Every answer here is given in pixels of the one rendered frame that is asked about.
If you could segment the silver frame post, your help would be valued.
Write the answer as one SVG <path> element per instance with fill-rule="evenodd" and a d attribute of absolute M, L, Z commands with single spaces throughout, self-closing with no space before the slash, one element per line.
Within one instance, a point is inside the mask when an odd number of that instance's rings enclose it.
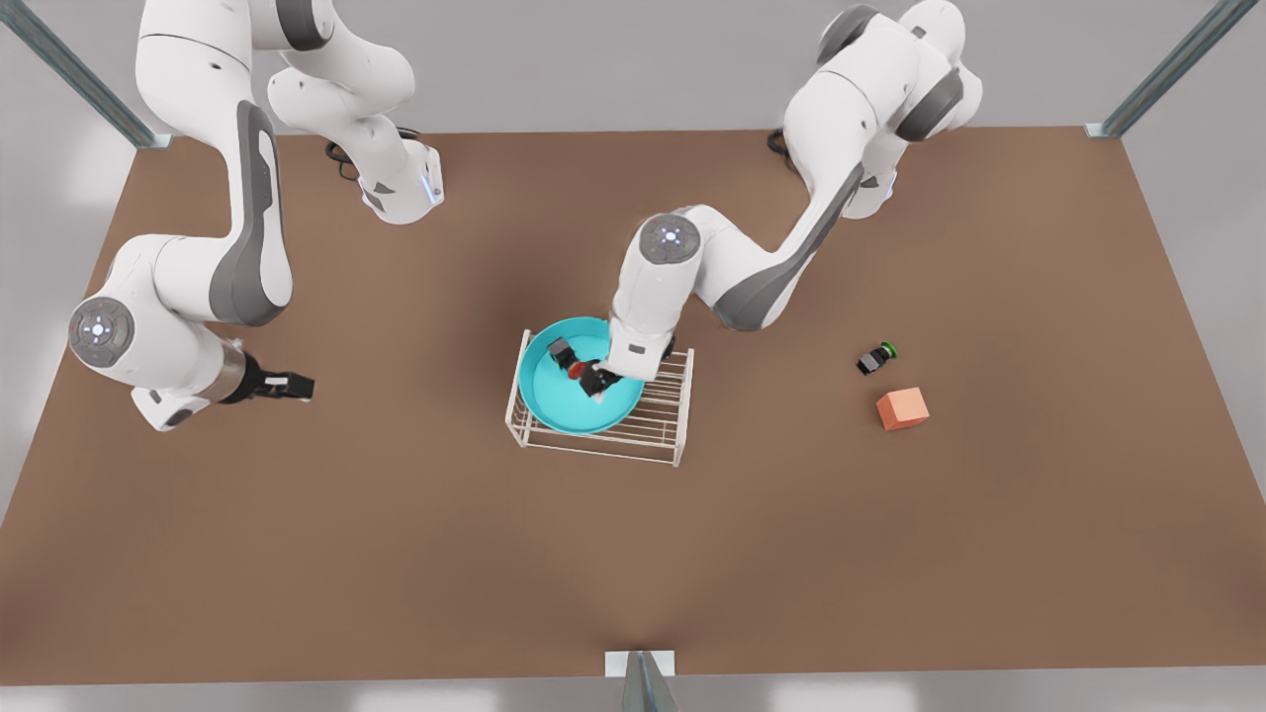
<path fill-rule="evenodd" d="M 1142 81 L 1127 98 L 1112 110 L 1104 122 L 1084 125 L 1089 138 L 1117 139 L 1125 136 L 1131 127 L 1139 122 L 1157 101 L 1177 81 L 1193 68 L 1220 41 L 1231 28 L 1237 27 L 1260 0 L 1218 0 L 1182 41 Z"/>
<path fill-rule="evenodd" d="M 679 712 L 668 687 L 677 674 L 677 652 L 604 652 L 606 677 L 622 677 L 622 712 Z"/>
<path fill-rule="evenodd" d="M 171 147 L 172 136 L 149 130 L 149 127 L 141 122 L 141 118 L 60 39 L 60 35 L 54 34 L 54 30 L 46 25 L 35 11 L 27 6 L 27 3 L 0 0 L 0 22 L 135 149 Z"/>

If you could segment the orange cube block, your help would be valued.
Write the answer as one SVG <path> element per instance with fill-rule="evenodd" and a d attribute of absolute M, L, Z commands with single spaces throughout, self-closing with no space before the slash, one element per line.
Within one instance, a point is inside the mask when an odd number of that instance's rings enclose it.
<path fill-rule="evenodd" d="M 882 394 L 876 408 L 885 431 L 909 428 L 931 418 L 931 410 L 917 386 Z"/>

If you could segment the teal plate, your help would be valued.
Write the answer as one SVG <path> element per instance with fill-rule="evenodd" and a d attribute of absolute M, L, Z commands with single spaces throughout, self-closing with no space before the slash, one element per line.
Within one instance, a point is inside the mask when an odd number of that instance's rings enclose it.
<path fill-rule="evenodd" d="M 525 347 L 518 369 L 525 405 L 548 427 L 571 435 L 598 433 L 620 422 L 634 409 L 644 383 L 623 379 L 606 389 L 603 400 L 592 400 L 551 357 L 549 345 L 558 338 L 584 362 L 605 359 L 610 350 L 606 321 L 592 315 L 556 321 L 542 329 Z"/>

